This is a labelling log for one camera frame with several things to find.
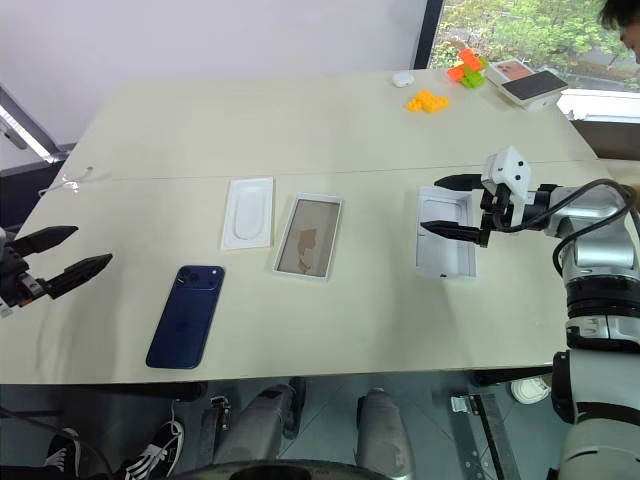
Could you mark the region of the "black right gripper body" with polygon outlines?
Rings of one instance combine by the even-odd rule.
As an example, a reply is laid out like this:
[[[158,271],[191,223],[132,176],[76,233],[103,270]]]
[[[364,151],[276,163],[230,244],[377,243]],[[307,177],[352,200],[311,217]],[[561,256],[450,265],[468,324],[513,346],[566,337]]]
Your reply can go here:
[[[504,183],[498,184],[494,192],[484,189],[480,202],[482,230],[503,231],[510,227],[513,214],[510,197],[511,190]]]

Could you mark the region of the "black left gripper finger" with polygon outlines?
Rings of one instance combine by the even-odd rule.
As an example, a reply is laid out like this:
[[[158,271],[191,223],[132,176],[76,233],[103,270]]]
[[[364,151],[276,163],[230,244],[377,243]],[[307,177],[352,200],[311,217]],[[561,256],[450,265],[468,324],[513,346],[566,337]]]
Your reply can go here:
[[[42,253],[49,250],[73,235],[78,228],[76,226],[52,226],[41,229],[37,232],[16,238],[9,243],[21,257],[26,257],[35,253]]]
[[[46,293],[52,299],[69,293],[97,276],[113,259],[103,254],[83,259],[67,267],[60,275],[46,281]]]

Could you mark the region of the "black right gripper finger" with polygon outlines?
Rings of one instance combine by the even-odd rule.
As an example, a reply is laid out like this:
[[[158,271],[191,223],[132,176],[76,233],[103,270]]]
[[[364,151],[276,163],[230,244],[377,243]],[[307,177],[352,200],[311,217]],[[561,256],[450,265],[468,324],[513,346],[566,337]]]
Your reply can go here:
[[[489,231],[478,227],[464,226],[456,222],[445,220],[421,222],[420,226],[445,239],[469,242],[480,247],[488,246]]]
[[[480,174],[457,174],[438,179],[436,187],[448,190],[482,190],[483,184]]]

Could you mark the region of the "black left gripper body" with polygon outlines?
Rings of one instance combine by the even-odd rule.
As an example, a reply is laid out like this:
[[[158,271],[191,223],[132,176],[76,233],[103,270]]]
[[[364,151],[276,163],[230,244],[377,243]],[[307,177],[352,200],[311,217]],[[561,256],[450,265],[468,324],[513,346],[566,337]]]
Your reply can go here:
[[[9,243],[15,235],[1,229],[1,311],[11,312],[47,295],[46,281],[29,273],[29,264],[17,254]]]

